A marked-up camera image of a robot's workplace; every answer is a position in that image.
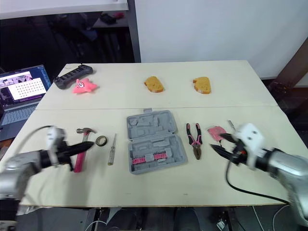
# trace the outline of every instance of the sponge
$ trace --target sponge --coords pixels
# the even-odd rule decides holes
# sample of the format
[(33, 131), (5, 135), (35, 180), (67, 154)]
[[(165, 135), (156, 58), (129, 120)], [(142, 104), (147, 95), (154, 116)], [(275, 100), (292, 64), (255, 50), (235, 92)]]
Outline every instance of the sponge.
[(163, 85), (156, 76), (149, 77), (144, 84), (148, 87), (149, 91), (154, 93), (159, 93), (164, 90)]
[(211, 85), (208, 77), (195, 78), (193, 83), (197, 92), (201, 94), (209, 94), (211, 92)]

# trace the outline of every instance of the white wall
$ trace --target white wall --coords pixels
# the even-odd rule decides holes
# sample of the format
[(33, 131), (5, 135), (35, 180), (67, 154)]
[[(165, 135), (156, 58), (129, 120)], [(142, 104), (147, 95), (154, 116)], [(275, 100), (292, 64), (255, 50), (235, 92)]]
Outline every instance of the white wall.
[(142, 62), (248, 60), (275, 77), (308, 37), (308, 0), (135, 0)]
[(296, 88), (308, 88), (308, 73), (295, 85)]

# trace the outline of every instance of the hammer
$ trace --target hammer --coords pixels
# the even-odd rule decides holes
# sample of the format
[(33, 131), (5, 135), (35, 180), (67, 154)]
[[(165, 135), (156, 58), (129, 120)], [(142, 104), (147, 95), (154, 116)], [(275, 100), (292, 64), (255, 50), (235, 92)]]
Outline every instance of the hammer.
[[(88, 136), (89, 136), (90, 132), (96, 133), (96, 131), (94, 131), (90, 128), (77, 128), (76, 132), (77, 133), (83, 133), (82, 142), (88, 141)], [(81, 172), (82, 164), (83, 164), (85, 157), (86, 157), (86, 152), (82, 152), (82, 153), (79, 153), (77, 155), (74, 172)]]

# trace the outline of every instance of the laptop keyboard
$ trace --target laptop keyboard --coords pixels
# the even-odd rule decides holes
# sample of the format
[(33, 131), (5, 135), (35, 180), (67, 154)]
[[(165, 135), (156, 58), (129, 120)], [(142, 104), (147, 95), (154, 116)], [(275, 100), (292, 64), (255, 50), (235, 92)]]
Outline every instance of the laptop keyboard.
[(2, 121), (2, 126), (15, 123), (18, 121), (26, 120), (29, 118), (31, 113), (35, 110), (36, 105), (32, 107), (26, 107), (20, 110), (12, 111), (12, 112), (7, 112), (4, 115), (3, 121)]

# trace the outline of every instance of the black game controller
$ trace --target black game controller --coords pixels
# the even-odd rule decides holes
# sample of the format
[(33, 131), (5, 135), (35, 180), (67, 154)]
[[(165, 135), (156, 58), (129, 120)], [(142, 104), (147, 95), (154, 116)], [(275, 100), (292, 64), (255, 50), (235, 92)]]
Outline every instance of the black game controller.
[(60, 89), (65, 89), (68, 84), (73, 82), (74, 80), (83, 77), (86, 74), (93, 74), (93, 69), (87, 65), (79, 65), (78, 68), (70, 71), (69, 73), (56, 77), (53, 82)]

